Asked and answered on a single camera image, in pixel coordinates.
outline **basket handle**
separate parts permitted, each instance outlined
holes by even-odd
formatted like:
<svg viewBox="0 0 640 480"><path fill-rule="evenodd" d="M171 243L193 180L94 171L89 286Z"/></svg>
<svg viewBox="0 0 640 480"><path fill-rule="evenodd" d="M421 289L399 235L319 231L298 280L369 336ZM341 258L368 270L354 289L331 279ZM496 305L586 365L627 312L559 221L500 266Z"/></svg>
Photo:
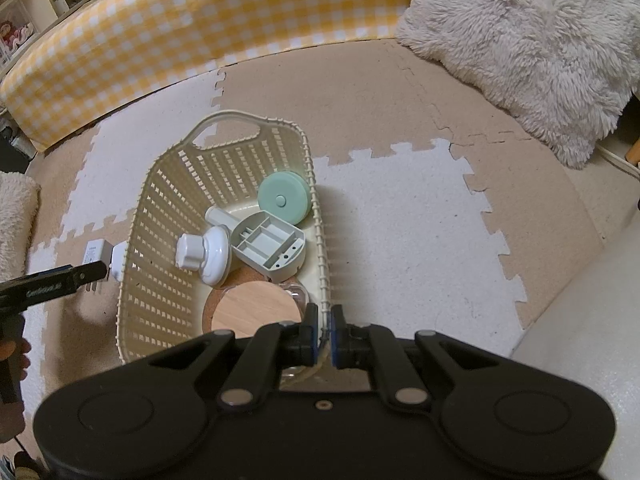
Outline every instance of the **basket handle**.
<svg viewBox="0 0 640 480"><path fill-rule="evenodd" d="M278 125L278 122L274 121L273 119L260 117L247 112L243 112L241 110L219 110L217 112L213 112L211 115L204 117L198 124L196 124L193 130L189 132L189 135L187 135L181 142L180 146L184 147L189 144L193 144L193 141L196 140L198 136L212 124L229 119L236 119L245 123L253 123L260 127Z"/></svg>

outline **shaggy fur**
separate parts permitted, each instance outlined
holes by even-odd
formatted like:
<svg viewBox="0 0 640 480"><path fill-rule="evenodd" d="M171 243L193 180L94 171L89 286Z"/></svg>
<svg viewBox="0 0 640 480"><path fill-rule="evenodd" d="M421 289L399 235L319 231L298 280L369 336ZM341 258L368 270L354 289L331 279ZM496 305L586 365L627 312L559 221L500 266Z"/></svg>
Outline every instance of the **shaggy fur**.
<svg viewBox="0 0 640 480"><path fill-rule="evenodd" d="M640 79L640 0L412 0L396 37L580 168Z"/></svg>
<svg viewBox="0 0 640 480"><path fill-rule="evenodd" d="M0 172L0 283L24 274L38 190L28 176Z"/></svg>

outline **white cable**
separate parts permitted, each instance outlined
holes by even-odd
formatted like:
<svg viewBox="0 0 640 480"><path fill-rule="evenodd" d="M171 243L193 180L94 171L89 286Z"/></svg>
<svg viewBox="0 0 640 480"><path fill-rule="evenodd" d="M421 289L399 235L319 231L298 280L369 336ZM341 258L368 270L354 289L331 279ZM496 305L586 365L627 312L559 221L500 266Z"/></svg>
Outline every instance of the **white cable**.
<svg viewBox="0 0 640 480"><path fill-rule="evenodd" d="M630 162L627 162L621 156L616 155L613 152L610 152L607 148L603 148L598 143L596 143L596 148L604 158L606 158L611 164L613 164L619 170L622 170L625 173L628 173L629 175L634 176L638 180L640 180L640 169L637 166L634 166Z"/></svg>

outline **wooden leg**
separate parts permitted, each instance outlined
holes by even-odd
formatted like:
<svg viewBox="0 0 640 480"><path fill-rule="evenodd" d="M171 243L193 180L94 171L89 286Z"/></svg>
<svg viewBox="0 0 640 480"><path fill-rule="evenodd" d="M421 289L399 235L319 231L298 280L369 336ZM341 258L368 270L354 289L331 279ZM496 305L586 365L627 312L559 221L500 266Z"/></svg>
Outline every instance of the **wooden leg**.
<svg viewBox="0 0 640 480"><path fill-rule="evenodd" d="M636 143L629 148L625 158L627 162L630 162L634 166L638 165L638 162L640 162L640 139L636 140Z"/></svg>

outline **round wooden disc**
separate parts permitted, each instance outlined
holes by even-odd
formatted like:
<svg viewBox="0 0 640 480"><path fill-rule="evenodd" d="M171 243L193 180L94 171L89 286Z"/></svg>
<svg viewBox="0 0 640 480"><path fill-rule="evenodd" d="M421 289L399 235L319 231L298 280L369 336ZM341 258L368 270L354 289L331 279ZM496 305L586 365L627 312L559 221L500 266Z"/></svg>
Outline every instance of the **round wooden disc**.
<svg viewBox="0 0 640 480"><path fill-rule="evenodd" d="M302 316L296 301L286 290L269 282L248 282L228 290L211 319L211 330L228 328L236 337L251 337L265 324Z"/></svg>

